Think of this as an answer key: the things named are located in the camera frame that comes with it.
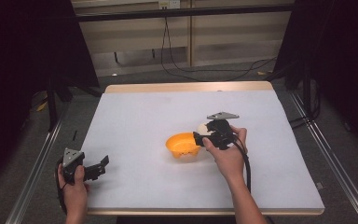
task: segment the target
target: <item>orange bowl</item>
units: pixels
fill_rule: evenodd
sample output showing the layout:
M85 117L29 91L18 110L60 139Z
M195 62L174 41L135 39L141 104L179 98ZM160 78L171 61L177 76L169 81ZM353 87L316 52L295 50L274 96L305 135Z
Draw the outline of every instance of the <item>orange bowl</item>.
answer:
M165 146L176 159L185 154L197 156L200 150L200 146L196 145L193 133L175 134L167 140Z

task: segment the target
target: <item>white table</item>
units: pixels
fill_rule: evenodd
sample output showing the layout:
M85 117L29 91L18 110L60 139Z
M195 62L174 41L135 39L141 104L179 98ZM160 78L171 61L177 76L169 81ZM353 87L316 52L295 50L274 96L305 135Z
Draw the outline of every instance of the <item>white table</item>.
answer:
M110 158L106 174L89 182L89 214L233 215L212 155L201 149L178 160L165 147L221 111L248 129L252 195L263 215L320 215L324 204L282 105L262 81L109 86L81 149L85 166Z

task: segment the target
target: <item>wall outlet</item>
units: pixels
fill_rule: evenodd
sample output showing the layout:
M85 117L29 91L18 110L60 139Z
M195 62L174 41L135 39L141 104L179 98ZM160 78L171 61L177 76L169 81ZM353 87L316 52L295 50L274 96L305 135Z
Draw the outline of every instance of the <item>wall outlet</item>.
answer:
M158 1L158 8L159 9L168 9L170 8L170 1Z
M171 9L180 8L180 0L170 0L170 7Z

